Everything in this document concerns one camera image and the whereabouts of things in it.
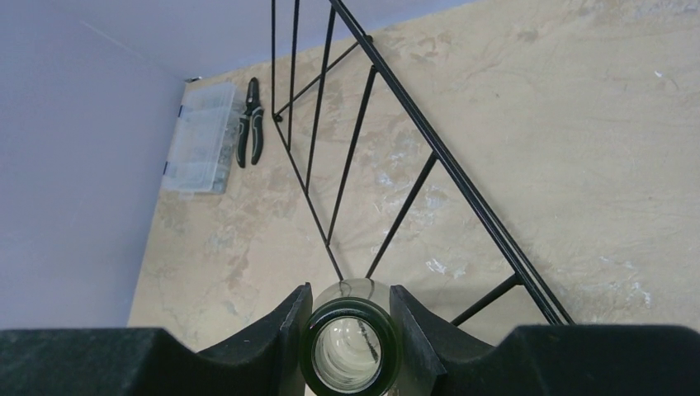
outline bottle mouth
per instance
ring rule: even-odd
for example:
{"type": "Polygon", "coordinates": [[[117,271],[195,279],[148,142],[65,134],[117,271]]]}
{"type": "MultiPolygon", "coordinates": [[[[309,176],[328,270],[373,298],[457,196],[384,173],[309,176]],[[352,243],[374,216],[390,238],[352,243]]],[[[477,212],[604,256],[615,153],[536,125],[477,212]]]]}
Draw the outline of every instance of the bottle mouth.
{"type": "Polygon", "coordinates": [[[318,395],[381,395],[398,375],[401,348],[391,317],[366,299],[319,307],[301,335],[300,368],[318,395]]]}

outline bottle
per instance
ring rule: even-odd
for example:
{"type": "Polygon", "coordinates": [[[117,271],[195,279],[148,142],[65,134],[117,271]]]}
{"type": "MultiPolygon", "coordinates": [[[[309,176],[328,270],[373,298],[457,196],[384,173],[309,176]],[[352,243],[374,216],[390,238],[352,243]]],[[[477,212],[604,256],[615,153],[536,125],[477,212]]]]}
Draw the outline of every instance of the bottle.
{"type": "Polygon", "coordinates": [[[401,362],[389,286],[360,278],[324,290],[314,301],[300,347],[301,372],[317,395],[386,394],[401,362]]]}

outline white wall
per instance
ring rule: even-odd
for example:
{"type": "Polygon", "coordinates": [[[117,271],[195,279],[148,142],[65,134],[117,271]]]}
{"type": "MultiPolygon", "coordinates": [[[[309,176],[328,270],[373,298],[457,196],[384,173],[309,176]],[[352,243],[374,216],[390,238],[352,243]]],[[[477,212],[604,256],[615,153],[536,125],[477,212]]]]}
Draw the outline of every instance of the white wall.
{"type": "MultiPolygon", "coordinates": [[[[270,0],[51,0],[180,78],[211,76],[270,59],[270,0]]],[[[470,0],[346,0],[366,31],[470,0]]],[[[291,52],[294,0],[277,0],[277,51],[291,52]]],[[[325,40],[330,3],[300,0],[300,50],[325,40]]],[[[349,36],[336,19],[335,38],[349,36]]]]}
{"type": "Polygon", "coordinates": [[[124,326],[184,84],[53,5],[0,5],[0,328],[124,326]]]}

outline black metal rack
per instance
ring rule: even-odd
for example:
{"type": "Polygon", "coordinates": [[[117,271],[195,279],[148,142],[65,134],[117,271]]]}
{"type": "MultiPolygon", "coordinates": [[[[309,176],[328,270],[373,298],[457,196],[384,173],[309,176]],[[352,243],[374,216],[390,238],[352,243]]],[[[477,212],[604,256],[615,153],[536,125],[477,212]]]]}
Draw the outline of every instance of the black metal rack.
{"type": "Polygon", "coordinates": [[[432,149],[432,152],[428,156],[423,169],[421,170],[418,178],[416,179],[413,187],[411,188],[404,204],[402,205],[394,223],[391,225],[389,233],[386,235],[384,242],[381,244],[379,252],[376,254],[374,260],[372,261],[367,274],[365,277],[369,278],[374,273],[374,270],[379,265],[379,262],[384,255],[386,248],[391,243],[391,239],[394,237],[396,230],[401,225],[406,213],[408,213],[410,206],[413,204],[416,195],[419,193],[425,179],[430,174],[433,166],[437,161],[439,161],[449,174],[452,181],[455,183],[459,191],[462,193],[467,203],[474,210],[474,213],[479,218],[481,223],[486,228],[489,236],[493,239],[494,243],[498,249],[503,254],[504,258],[508,264],[513,268],[514,273],[506,280],[504,280],[500,285],[496,286],[491,290],[486,296],[477,301],[471,307],[466,309],[463,313],[452,320],[452,324],[459,326],[464,323],[468,318],[474,316],[476,313],[481,311],[490,303],[497,300],[499,297],[504,295],[506,292],[511,290],[516,285],[522,285],[525,287],[527,292],[532,297],[537,307],[542,312],[547,322],[550,324],[575,324],[574,320],[569,316],[561,302],[556,298],[554,293],[551,291],[549,286],[545,283],[537,270],[532,265],[523,250],[515,242],[515,239],[510,235],[508,230],[504,227],[503,223],[500,221],[499,217],[490,208],[489,204],[485,201],[484,197],[476,189],[476,186],[471,181],[471,179],[466,175],[464,169],[459,165],[456,159],[450,153],[450,150],[445,146],[443,141],[438,136],[438,133],[430,125],[428,120],[421,112],[421,110],[416,106],[415,102],[411,96],[406,92],[404,87],[401,85],[399,79],[391,71],[391,68],[386,61],[382,58],[381,54],[377,48],[372,43],[372,38],[362,29],[360,24],[357,22],[352,13],[343,4],[341,0],[329,0],[330,1],[330,14],[328,22],[328,30],[326,33],[326,40],[324,45],[324,55],[321,64],[321,70],[319,75],[309,82],[304,88],[299,92],[294,91],[294,80],[295,80],[295,69],[296,69],[296,46],[297,46],[297,32],[299,28],[299,3],[300,0],[294,1],[294,15],[293,15],[293,27],[292,27],[292,40],[291,40],[291,77],[290,77],[290,90],[289,90],[289,101],[282,106],[279,110],[275,109],[275,39],[276,39],[276,11],[275,11],[275,0],[272,0],[272,119],[277,128],[277,132],[280,135],[281,141],[284,143],[286,148],[287,156],[291,162],[291,166],[294,168],[299,184],[304,192],[306,202],[309,204],[309,209],[311,214],[314,216],[314,221],[319,229],[321,238],[324,241],[324,246],[328,252],[333,268],[338,275],[340,280],[343,279],[343,274],[338,268],[338,263],[336,262],[335,256],[333,254],[333,249],[331,249],[331,238],[333,237],[333,228],[335,227],[336,218],[338,216],[338,209],[340,208],[340,203],[343,198],[343,191],[345,190],[345,184],[348,179],[348,173],[352,165],[352,157],[355,152],[355,147],[357,145],[357,138],[359,137],[360,130],[362,128],[362,120],[365,116],[365,111],[367,110],[367,103],[371,95],[372,87],[375,81],[376,75],[379,73],[382,78],[384,78],[386,85],[394,93],[396,99],[402,105],[410,119],[414,122],[415,127],[418,129],[420,134],[425,138],[426,143],[432,149]],[[352,44],[348,49],[346,49],[341,55],[338,56],[331,64],[329,64],[329,53],[331,48],[331,42],[333,40],[333,27],[335,24],[336,16],[340,17],[343,23],[350,30],[354,36],[356,42],[352,44]],[[340,186],[338,188],[338,195],[335,200],[335,206],[333,208],[333,215],[328,227],[328,231],[324,231],[324,227],[319,221],[319,216],[317,215],[314,203],[309,197],[309,184],[311,178],[311,168],[314,161],[314,150],[316,143],[316,133],[319,128],[319,116],[321,112],[321,102],[324,95],[324,85],[326,80],[326,75],[329,70],[337,65],[343,60],[348,54],[350,54],[355,48],[361,47],[365,55],[369,58],[372,65],[368,71],[367,84],[365,86],[364,93],[362,95],[362,102],[360,104],[360,110],[357,114],[357,119],[355,122],[355,128],[352,132],[352,139],[350,141],[350,147],[348,149],[348,156],[345,161],[345,167],[343,169],[343,176],[341,178],[340,186]],[[311,145],[309,154],[309,164],[306,168],[305,179],[299,172],[299,168],[296,165],[296,161],[291,152],[291,133],[293,126],[294,117],[294,102],[296,99],[301,97],[304,93],[309,91],[315,84],[318,83],[318,96],[316,99],[314,124],[311,132],[311,145]],[[286,137],[282,132],[279,123],[282,121],[282,113],[286,111],[287,117],[287,131],[286,137]]]}

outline metal bar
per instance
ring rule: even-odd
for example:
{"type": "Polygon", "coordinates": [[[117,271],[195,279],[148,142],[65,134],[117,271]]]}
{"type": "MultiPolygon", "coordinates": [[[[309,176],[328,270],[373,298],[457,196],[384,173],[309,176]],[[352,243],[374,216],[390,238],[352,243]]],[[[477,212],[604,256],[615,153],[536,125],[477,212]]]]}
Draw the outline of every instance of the metal bar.
{"type": "Polygon", "coordinates": [[[460,192],[474,210],[475,214],[479,217],[481,223],[486,228],[486,231],[494,240],[494,243],[504,255],[506,261],[508,261],[508,264],[513,268],[518,278],[523,282],[527,292],[530,294],[532,300],[542,312],[542,315],[544,315],[547,321],[551,324],[563,323],[560,315],[564,317],[566,322],[573,323],[573,320],[570,320],[570,316],[568,314],[562,314],[565,312],[565,310],[563,310],[563,306],[558,303],[558,300],[557,303],[555,303],[555,306],[559,312],[557,312],[557,310],[551,306],[550,302],[542,293],[542,290],[545,291],[547,297],[549,297],[552,302],[556,300],[556,297],[553,293],[551,293],[546,284],[544,284],[544,282],[539,282],[540,285],[538,285],[535,283],[533,278],[530,277],[530,274],[528,271],[526,271],[526,268],[530,270],[530,272],[536,273],[537,271],[535,270],[534,266],[532,266],[532,264],[528,265],[520,262],[521,257],[519,257],[519,255],[514,252],[513,248],[511,247],[511,245],[515,245],[516,243],[512,237],[509,237],[508,230],[506,230],[505,227],[502,227],[500,221],[494,221],[494,218],[497,219],[497,217],[493,210],[491,210],[488,204],[483,200],[483,197],[480,197],[480,194],[475,194],[476,187],[474,183],[471,182],[464,170],[459,166],[456,159],[452,156],[450,151],[435,132],[435,129],[428,123],[423,113],[416,106],[413,99],[411,99],[403,85],[399,82],[398,78],[386,64],[386,61],[381,57],[379,51],[364,36],[362,28],[354,19],[350,11],[345,7],[341,0],[329,1],[331,2],[333,8],[335,8],[338,15],[343,19],[348,29],[355,36],[355,39],[360,43],[360,46],[365,50],[367,57],[377,67],[378,72],[386,81],[387,86],[395,94],[402,107],[406,110],[411,120],[413,120],[415,123],[419,132],[423,135],[431,149],[433,149],[435,155],[437,155],[438,159],[440,159],[440,162],[445,167],[447,173],[455,182],[457,188],[459,188],[460,192]]]}
{"type": "Polygon", "coordinates": [[[411,187],[411,191],[409,192],[409,196],[406,197],[406,201],[404,202],[404,205],[401,206],[401,210],[399,210],[399,214],[396,216],[396,220],[394,220],[394,223],[391,225],[391,228],[389,229],[389,233],[386,235],[386,238],[384,238],[384,242],[381,244],[381,247],[379,248],[379,252],[377,252],[376,256],[374,257],[374,261],[370,265],[370,269],[367,271],[367,275],[365,275],[366,278],[370,278],[371,275],[374,273],[376,266],[379,264],[381,257],[384,255],[384,251],[386,250],[387,247],[389,247],[389,243],[391,242],[391,239],[394,237],[396,230],[399,229],[401,222],[404,221],[404,217],[409,212],[411,204],[414,203],[416,195],[419,193],[421,187],[423,186],[425,179],[428,178],[430,171],[433,170],[433,165],[435,165],[435,161],[437,161],[437,160],[438,160],[438,157],[435,155],[435,153],[434,152],[430,153],[430,157],[428,157],[428,161],[426,161],[425,165],[423,165],[423,169],[420,171],[420,174],[418,175],[418,179],[416,179],[414,186],[411,187]]]}
{"type": "Polygon", "coordinates": [[[479,301],[476,301],[471,307],[467,308],[463,313],[460,313],[459,316],[454,318],[454,320],[452,320],[450,323],[454,324],[455,326],[461,325],[468,318],[471,318],[472,316],[479,313],[479,311],[486,308],[487,305],[493,303],[500,296],[508,293],[509,290],[511,290],[513,287],[515,287],[517,285],[521,285],[520,280],[518,280],[517,275],[512,274],[508,279],[501,282],[500,285],[496,286],[487,295],[482,297],[479,301]]]}
{"type": "Polygon", "coordinates": [[[348,174],[350,173],[350,164],[352,163],[352,156],[355,153],[355,146],[357,145],[357,139],[360,137],[360,129],[362,128],[362,121],[365,119],[365,111],[367,111],[367,104],[370,101],[371,89],[374,85],[374,78],[376,76],[376,68],[374,65],[370,66],[370,72],[367,76],[367,84],[365,85],[365,93],[362,94],[362,102],[360,103],[360,111],[357,113],[357,121],[355,121],[355,130],[352,132],[352,139],[350,140],[350,149],[348,150],[348,157],[345,159],[345,168],[343,169],[343,177],[340,179],[340,187],[338,188],[338,196],[335,199],[335,207],[333,208],[333,217],[330,220],[330,227],[328,233],[328,240],[326,243],[330,244],[330,239],[333,237],[333,228],[335,228],[335,220],[338,217],[338,209],[340,209],[340,200],[343,198],[343,191],[345,190],[345,182],[348,180],[348,174]]]}
{"type": "Polygon", "coordinates": [[[321,102],[324,99],[324,86],[326,84],[326,74],[328,73],[328,57],[330,54],[330,44],[333,40],[333,24],[335,23],[335,10],[331,7],[329,14],[328,31],[326,31],[326,44],[324,48],[324,58],[321,61],[321,74],[319,79],[319,95],[316,97],[316,112],[314,114],[314,127],[311,130],[311,148],[309,149],[309,166],[306,167],[306,184],[304,192],[309,194],[309,183],[311,181],[311,166],[314,164],[314,149],[316,148],[316,133],[319,131],[319,118],[321,117],[321,102]]]}
{"type": "MultiPolygon", "coordinates": [[[[352,52],[352,50],[356,49],[358,45],[360,45],[360,43],[358,43],[356,41],[354,43],[352,43],[352,45],[350,45],[348,47],[348,49],[345,50],[345,52],[340,54],[340,56],[338,56],[331,64],[329,64],[328,71],[330,71],[332,68],[334,68],[336,64],[340,63],[340,61],[343,60],[346,56],[348,56],[348,54],[350,54],[352,52]]],[[[309,91],[311,89],[311,87],[313,87],[314,84],[316,84],[320,79],[321,79],[321,75],[319,74],[313,80],[311,80],[311,82],[306,84],[306,87],[301,88],[301,91],[297,92],[291,101],[296,101],[297,99],[299,99],[302,95],[304,95],[306,93],[306,91],[309,91]]],[[[279,111],[277,111],[277,113],[275,113],[275,116],[280,117],[282,112],[284,112],[284,110],[286,110],[289,107],[289,104],[291,103],[291,101],[285,103],[285,105],[282,106],[281,109],[279,111]]]]}
{"type": "Polygon", "coordinates": [[[291,33],[291,71],[289,81],[289,120],[286,130],[286,151],[291,151],[291,124],[294,114],[294,72],[296,70],[296,34],[299,30],[299,0],[294,0],[294,25],[291,33]]]}
{"type": "Polygon", "coordinates": [[[272,114],[275,114],[275,41],[276,34],[275,28],[277,26],[275,22],[276,10],[275,10],[275,0],[272,0],[272,114]]]}
{"type": "MultiPolygon", "coordinates": [[[[284,143],[284,134],[282,133],[282,129],[280,129],[280,125],[277,123],[276,120],[272,120],[275,124],[275,128],[277,128],[277,133],[280,135],[281,141],[284,143]]],[[[294,173],[296,174],[296,180],[299,182],[299,185],[301,186],[301,190],[304,190],[304,181],[301,178],[301,173],[299,173],[299,168],[296,166],[296,162],[294,161],[294,157],[291,155],[291,151],[286,152],[287,157],[289,158],[289,162],[291,163],[291,167],[294,169],[294,173]]],[[[314,207],[314,204],[311,203],[311,199],[309,198],[308,194],[304,194],[304,197],[306,198],[306,204],[309,205],[309,209],[311,210],[311,215],[314,217],[314,222],[316,223],[316,227],[319,229],[319,233],[321,235],[321,240],[324,241],[324,246],[326,247],[326,252],[329,255],[330,262],[333,264],[333,269],[335,270],[336,275],[338,275],[338,279],[340,281],[343,280],[343,274],[340,272],[340,268],[338,267],[338,262],[335,261],[335,256],[333,255],[333,252],[330,249],[330,246],[326,243],[326,235],[324,233],[324,229],[321,226],[321,222],[319,221],[319,216],[316,214],[316,208],[314,207]]]]}

